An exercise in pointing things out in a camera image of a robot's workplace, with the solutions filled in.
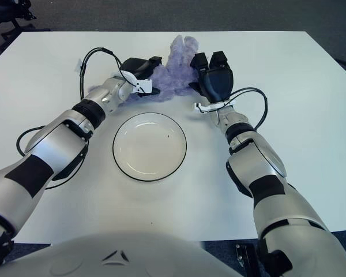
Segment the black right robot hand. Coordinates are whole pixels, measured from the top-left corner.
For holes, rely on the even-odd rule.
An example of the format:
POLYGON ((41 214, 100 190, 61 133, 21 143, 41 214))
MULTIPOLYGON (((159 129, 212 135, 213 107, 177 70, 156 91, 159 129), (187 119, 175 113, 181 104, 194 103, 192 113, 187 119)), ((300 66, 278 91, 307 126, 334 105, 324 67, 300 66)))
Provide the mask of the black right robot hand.
POLYGON ((234 85, 233 72, 223 51, 214 52, 210 62, 205 53, 197 53, 190 66, 197 72, 198 80, 190 88, 205 97, 209 103, 228 100, 234 85))

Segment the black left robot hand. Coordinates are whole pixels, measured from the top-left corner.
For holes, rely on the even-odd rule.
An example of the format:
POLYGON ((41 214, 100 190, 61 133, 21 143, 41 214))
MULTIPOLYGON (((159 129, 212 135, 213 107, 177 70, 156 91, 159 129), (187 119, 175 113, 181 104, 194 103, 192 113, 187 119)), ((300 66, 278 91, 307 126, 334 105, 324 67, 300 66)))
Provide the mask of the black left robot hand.
POLYGON ((149 59, 129 58, 121 65, 122 76, 133 85, 133 94, 139 97, 158 95, 160 90, 153 87, 151 76, 156 67, 161 65, 162 57, 149 59))

